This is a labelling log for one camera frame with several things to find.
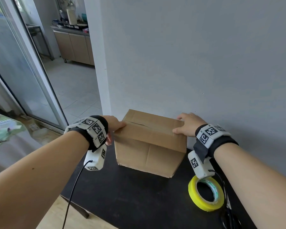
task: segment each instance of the roll of adhesive tape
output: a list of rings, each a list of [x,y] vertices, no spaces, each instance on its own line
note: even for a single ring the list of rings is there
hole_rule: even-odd
[[[203,197],[201,197],[197,189],[198,182],[202,182],[208,187],[210,187],[214,195],[213,202],[207,201]],[[217,181],[215,181],[215,179],[211,177],[199,179],[198,177],[194,176],[188,184],[188,193],[190,194],[190,197],[196,204],[196,206],[208,212],[221,208],[225,201],[224,192],[222,191],[221,186],[218,184]]]

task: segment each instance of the wooden floor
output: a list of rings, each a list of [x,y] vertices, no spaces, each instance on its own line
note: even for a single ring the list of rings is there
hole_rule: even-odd
[[[28,121],[21,117],[17,117],[17,120],[22,122],[32,135],[31,129],[28,127]],[[49,130],[48,134],[43,138],[36,139],[40,144],[45,145],[46,143],[55,140],[60,137],[59,133]],[[61,229],[68,203],[59,196],[52,207],[49,209],[47,214],[44,216],[37,229]],[[79,212],[77,212],[72,206],[69,208],[65,229],[116,229],[116,227],[100,219],[99,217],[90,213],[88,219],[85,219]]]

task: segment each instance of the sliding glass door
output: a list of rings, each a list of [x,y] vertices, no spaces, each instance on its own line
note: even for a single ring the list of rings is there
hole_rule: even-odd
[[[28,116],[65,129],[67,121],[14,0],[0,0],[0,78]]]

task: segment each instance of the wire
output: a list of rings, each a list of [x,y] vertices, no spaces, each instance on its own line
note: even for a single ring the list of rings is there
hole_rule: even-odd
[[[229,217],[229,223],[230,223],[230,228],[231,229],[234,229],[234,222],[233,222],[233,216],[232,216],[232,210],[228,207],[228,193],[226,191],[226,185],[225,185],[225,182],[222,180],[221,176],[219,175],[219,173],[217,173],[215,170],[213,169],[209,169],[208,170],[209,172],[214,172],[220,179],[223,187],[224,187],[224,195],[225,195],[225,200],[224,200],[224,203],[225,203],[225,210],[228,212],[228,217]]]
[[[70,198],[69,198],[69,202],[68,202],[68,206],[67,206],[67,210],[66,210],[66,215],[65,215],[65,220],[64,220],[64,224],[62,225],[62,229],[64,229],[65,227],[65,223],[66,223],[66,219],[67,219],[67,215],[68,215],[68,211],[69,211],[69,206],[70,206],[70,202],[71,202],[71,198],[73,196],[73,192],[74,192],[74,189],[75,189],[75,185],[78,181],[78,178],[80,177],[80,174],[82,173],[82,171],[84,170],[85,166],[89,163],[89,162],[93,162],[92,160],[86,162],[86,164],[82,167],[82,169],[80,170],[80,173],[78,174],[77,178],[76,178],[76,181],[74,183],[74,186],[73,186],[73,189],[71,191],[71,195],[70,195]]]

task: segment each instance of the black tabletop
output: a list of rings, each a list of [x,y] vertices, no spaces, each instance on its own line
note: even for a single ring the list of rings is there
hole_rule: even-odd
[[[223,176],[233,213],[237,215],[242,228],[256,228],[217,163],[215,161],[211,163]],[[69,199],[73,184],[83,165],[84,158],[62,191],[64,197]],[[219,219],[221,210],[205,212],[191,200],[187,186],[193,176],[194,171],[187,156],[172,178],[119,166],[112,145],[107,148],[102,170],[84,169],[75,187],[72,202],[119,229],[221,229],[222,224]],[[208,198],[210,194],[211,191],[205,189],[202,196]]]

